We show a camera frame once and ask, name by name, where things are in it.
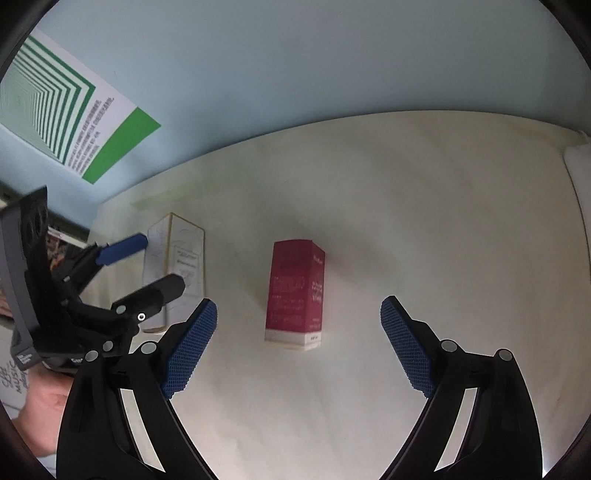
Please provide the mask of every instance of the light blue wall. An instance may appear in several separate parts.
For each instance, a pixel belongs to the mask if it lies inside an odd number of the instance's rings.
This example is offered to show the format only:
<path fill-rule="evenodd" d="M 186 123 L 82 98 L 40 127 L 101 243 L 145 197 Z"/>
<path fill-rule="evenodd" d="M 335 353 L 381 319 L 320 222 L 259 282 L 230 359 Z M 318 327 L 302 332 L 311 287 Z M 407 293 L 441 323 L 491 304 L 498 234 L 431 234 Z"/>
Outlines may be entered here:
<path fill-rule="evenodd" d="M 97 205 L 211 150 L 360 113 L 465 109 L 591 129 L 591 73 L 537 0 L 61 0 L 40 28 L 162 128 L 91 186 L 0 132 L 0 180 Z"/>

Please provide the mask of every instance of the white box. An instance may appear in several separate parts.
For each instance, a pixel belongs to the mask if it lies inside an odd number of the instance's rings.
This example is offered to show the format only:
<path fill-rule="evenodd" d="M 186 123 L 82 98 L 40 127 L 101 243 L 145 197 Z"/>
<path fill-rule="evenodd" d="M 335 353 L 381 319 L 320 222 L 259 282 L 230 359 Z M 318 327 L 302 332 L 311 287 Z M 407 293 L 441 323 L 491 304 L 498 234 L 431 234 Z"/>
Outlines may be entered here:
<path fill-rule="evenodd" d="M 143 332 L 157 333 L 184 322 L 205 297 L 203 275 L 204 232 L 194 223 L 169 213 L 148 229 L 142 284 L 170 273 L 185 280 L 183 295 L 141 324 Z"/>

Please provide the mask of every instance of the cardboard box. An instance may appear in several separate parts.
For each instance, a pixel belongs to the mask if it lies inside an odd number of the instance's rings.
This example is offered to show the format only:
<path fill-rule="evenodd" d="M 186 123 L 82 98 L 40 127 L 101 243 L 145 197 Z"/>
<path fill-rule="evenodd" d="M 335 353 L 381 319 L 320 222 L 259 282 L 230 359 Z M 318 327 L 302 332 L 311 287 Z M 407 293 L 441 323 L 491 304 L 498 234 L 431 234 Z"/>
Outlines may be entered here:
<path fill-rule="evenodd" d="M 183 295 L 141 324 L 143 332 L 163 332 L 189 318 L 205 296 L 204 232 L 194 223 L 169 213 L 148 229 L 142 284 L 148 285 L 170 273 L 184 278 Z"/>
<path fill-rule="evenodd" d="M 275 243 L 265 340 L 309 350 L 322 339 L 324 252 L 311 240 Z"/>

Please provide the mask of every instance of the green striped poster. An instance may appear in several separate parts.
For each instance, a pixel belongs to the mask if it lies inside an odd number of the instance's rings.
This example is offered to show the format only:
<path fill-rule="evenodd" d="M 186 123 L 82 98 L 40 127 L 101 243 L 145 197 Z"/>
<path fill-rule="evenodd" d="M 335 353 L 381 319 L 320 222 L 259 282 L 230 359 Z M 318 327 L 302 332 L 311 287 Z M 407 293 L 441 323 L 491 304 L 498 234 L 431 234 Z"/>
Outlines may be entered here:
<path fill-rule="evenodd" d="M 0 83 L 0 124 L 90 183 L 160 127 L 39 30 Z"/>

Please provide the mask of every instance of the blue textured gripper pad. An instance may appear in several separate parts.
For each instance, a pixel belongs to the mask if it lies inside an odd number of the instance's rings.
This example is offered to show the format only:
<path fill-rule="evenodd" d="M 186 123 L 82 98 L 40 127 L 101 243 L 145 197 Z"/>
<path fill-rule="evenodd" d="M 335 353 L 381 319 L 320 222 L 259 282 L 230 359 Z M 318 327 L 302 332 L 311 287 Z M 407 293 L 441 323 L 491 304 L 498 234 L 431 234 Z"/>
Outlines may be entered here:
<path fill-rule="evenodd" d="M 431 379 L 431 359 L 408 328 L 400 312 L 387 299 L 382 303 L 380 317 L 382 327 L 411 385 L 415 390 L 423 392 L 425 397 L 431 398 L 436 388 Z"/>
<path fill-rule="evenodd" d="M 148 239 L 143 233 L 130 236 L 121 242 L 104 247 L 96 257 L 97 265 L 112 265 L 119 260 L 130 257 L 137 252 L 146 250 L 148 246 Z"/>
<path fill-rule="evenodd" d="M 168 357 L 164 381 L 160 385 L 162 392 L 169 400 L 175 392 L 180 392 L 187 386 L 193 370 L 217 327 L 216 304 L 209 301 L 197 318 L 187 321 L 193 324 Z"/>

